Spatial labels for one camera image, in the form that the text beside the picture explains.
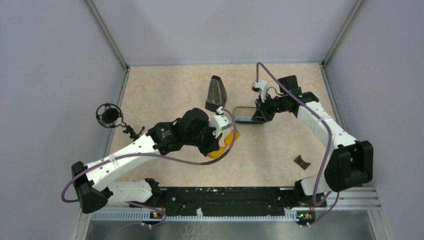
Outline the black glasses case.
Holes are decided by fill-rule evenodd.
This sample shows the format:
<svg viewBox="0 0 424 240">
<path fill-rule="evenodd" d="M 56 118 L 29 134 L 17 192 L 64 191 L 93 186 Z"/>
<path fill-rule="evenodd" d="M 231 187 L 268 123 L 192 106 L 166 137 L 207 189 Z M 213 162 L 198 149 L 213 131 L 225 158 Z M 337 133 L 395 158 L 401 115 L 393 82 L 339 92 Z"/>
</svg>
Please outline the black glasses case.
<svg viewBox="0 0 424 240">
<path fill-rule="evenodd" d="M 235 120 L 236 120 L 236 116 L 251 116 L 252 117 L 253 113 L 255 112 L 255 109 L 256 107 L 253 107 L 253 106 L 236 106 L 233 108 L 232 114 Z M 248 124 L 258 125 L 263 123 L 249 122 Z"/>
</svg>

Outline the blue cleaning cloth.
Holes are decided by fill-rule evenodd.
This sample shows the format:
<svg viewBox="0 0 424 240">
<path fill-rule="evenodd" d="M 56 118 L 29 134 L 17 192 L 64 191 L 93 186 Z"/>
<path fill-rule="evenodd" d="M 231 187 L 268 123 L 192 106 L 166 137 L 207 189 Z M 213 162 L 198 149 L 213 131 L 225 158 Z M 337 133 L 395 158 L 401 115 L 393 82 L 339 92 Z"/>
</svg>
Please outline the blue cleaning cloth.
<svg viewBox="0 0 424 240">
<path fill-rule="evenodd" d="M 235 117 L 235 121 L 237 123 L 241 123 L 241 124 L 248 124 L 248 123 L 252 123 L 252 117 L 251 116 L 244 116 L 244 115 L 237 115 Z"/>
</svg>

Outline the orange sunglasses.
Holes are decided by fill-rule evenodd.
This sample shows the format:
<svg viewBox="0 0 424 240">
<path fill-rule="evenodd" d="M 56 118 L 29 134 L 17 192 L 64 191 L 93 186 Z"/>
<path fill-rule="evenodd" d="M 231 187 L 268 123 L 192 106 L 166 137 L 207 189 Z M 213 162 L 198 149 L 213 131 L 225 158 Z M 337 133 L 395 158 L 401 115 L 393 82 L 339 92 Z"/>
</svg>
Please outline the orange sunglasses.
<svg viewBox="0 0 424 240">
<path fill-rule="evenodd" d="M 230 145 L 233 143 L 233 138 L 235 136 L 235 140 L 237 140 L 240 137 L 240 132 L 237 130 L 234 132 L 234 130 L 231 130 L 231 132 L 224 138 L 224 146 L 220 146 L 219 150 L 212 151 L 207 154 L 207 156 L 213 160 L 217 159 L 218 157 L 221 157 L 227 148 L 230 147 Z"/>
</svg>

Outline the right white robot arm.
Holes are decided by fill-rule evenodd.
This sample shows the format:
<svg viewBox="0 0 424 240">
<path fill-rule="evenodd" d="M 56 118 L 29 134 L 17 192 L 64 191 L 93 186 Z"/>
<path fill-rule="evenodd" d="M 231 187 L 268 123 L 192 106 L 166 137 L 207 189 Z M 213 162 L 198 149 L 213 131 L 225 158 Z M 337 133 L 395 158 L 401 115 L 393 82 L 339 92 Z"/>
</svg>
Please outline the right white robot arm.
<svg viewBox="0 0 424 240">
<path fill-rule="evenodd" d="M 273 120 L 275 114 L 289 112 L 308 126 L 325 146 L 324 163 L 316 176 L 295 183 L 293 200 L 307 206 L 314 195 L 341 192 L 369 183 L 373 179 L 374 148 L 347 133 L 324 109 L 310 91 L 303 92 L 295 75 L 278 79 L 280 94 L 268 94 L 268 82 L 256 80 L 251 89 L 257 92 L 255 112 L 251 119 L 257 123 Z"/>
</svg>

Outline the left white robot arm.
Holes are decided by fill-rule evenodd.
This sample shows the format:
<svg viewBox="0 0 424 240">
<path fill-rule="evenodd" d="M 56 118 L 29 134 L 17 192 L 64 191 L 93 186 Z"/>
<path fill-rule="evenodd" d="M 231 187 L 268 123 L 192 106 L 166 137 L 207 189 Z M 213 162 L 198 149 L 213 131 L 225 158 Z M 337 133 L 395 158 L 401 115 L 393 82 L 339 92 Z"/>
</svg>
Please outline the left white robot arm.
<svg viewBox="0 0 424 240">
<path fill-rule="evenodd" d="M 153 179 L 118 182 L 117 179 L 134 168 L 167 155 L 183 146 L 196 147 L 203 156 L 220 149 L 223 130 L 232 121 L 219 107 L 212 118 L 199 108 L 188 110 L 182 117 L 159 122 L 138 139 L 110 155 L 90 162 L 78 161 L 71 166 L 77 202 L 84 214 L 96 212 L 112 203 L 139 202 L 154 207 L 160 202 L 160 189 Z"/>
</svg>

